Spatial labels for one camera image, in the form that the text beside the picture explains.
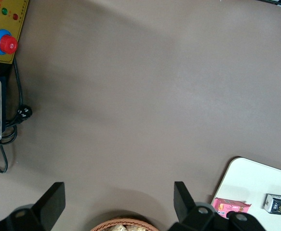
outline green indicator light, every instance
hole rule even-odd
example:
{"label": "green indicator light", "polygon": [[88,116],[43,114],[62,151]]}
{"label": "green indicator light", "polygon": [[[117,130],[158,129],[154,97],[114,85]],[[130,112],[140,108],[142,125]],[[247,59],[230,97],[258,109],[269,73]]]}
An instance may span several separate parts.
{"label": "green indicator light", "polygon": [[2,9],[2,14],[7,15],[7,13],[8,13],[8,10],[6,8],[3,8]]}

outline red emergency stop button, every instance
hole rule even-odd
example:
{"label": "red emergency stop button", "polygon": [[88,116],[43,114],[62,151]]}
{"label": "red emergency stop button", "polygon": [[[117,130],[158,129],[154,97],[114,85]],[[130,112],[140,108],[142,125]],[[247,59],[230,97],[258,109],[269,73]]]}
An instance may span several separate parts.
{"label": "red emergency stop button", "polygon": [[13,54],[17,47],[17,40],[10,35],[3,35],[0,39],[0,50],[4,53]]}

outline yellow control panel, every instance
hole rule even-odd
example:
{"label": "yellow control panel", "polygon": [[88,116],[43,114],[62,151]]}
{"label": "yellow control panel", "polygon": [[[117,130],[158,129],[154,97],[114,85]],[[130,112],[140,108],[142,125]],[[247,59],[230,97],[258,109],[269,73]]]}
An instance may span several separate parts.
{"label": "yellow control panel", "polygon": [[0,0],[0,63],[11,64],[29,0]]}

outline small carton box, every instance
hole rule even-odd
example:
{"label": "small carton box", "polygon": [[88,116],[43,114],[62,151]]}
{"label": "small carton box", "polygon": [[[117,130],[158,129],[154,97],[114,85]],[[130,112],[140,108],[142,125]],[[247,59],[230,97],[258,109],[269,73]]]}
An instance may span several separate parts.
{"label": "small carton box", "polygon": [[245,204],[240,201],[215,198],[213,202],[213,207],[219,215],[224,218],[227,218],[227,213],[230,211],[234,211],[237,213],[247,213],[251,205]]}
{"label": "small carton box", "polygon": [[267,194],[264,209],[268,213],[281,215],[281,195]]}

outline black power cable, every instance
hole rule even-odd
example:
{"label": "black power cable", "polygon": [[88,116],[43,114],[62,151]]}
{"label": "black power cable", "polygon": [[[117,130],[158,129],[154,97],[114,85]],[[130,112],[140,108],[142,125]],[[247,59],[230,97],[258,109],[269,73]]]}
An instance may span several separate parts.
{"label": "black power cable", "polygon": [[5,173],[8,169],[8,161],[3,146],[12,143],[16,139],[17,124],[22,123],[23,121],[30,118],[30,116],[32,115],[32,109],[29,106],[23,104],[23,92],[20,83],[16,58],[14,58],[13,60],[13,66],[15,69],[15,76],[16,76],[16,82],[18,87],[19,106],[14,118],[12,120],[6,121],[6,129],[12,129],[12,132],[9,135],[2,136],[2,139],[0,140],[0,150],[1,150],[2,157],[4,159],[4,169],[0,168],[0,173]]}

